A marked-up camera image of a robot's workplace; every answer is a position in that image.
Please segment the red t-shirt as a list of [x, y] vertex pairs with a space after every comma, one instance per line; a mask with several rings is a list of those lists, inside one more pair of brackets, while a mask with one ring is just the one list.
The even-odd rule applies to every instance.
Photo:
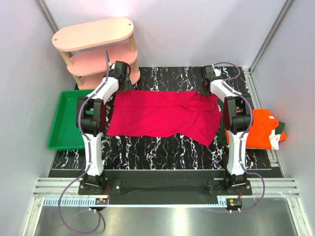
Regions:
[[116, 95], [108, 136], [187, 136], [209, 146], [221, 122], [215, 95], [130, 90]]

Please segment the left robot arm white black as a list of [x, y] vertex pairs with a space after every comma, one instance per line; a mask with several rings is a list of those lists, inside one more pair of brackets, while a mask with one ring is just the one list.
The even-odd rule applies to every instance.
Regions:
[[84, 141], [86, 158], [85, 170], [79, 176], [80, 194], [87, 191], [100, 195], [109, 190], [101, 157], [101, 139], [106, 128], [105, 104], [113, 94], [133, 88], [130, 75], [131, 66], [116, 61], [107, 67], [102, 81], [91, 93], [77, 99], [76, 126]]

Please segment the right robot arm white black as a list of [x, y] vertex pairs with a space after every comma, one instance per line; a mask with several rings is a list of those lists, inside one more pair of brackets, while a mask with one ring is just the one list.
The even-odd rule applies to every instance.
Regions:
[[234, 195], [247, 183], [246, 142], [253, 123], [251, 97], [233, 89], [227, 79], [221, 79], [220, 70], [213, 65], [201, 67], [199, 92], [207, 96], [215, 95], [224, 104], [223, 125], [228, 131], [229, 156], [222, 187], [227, 194]]

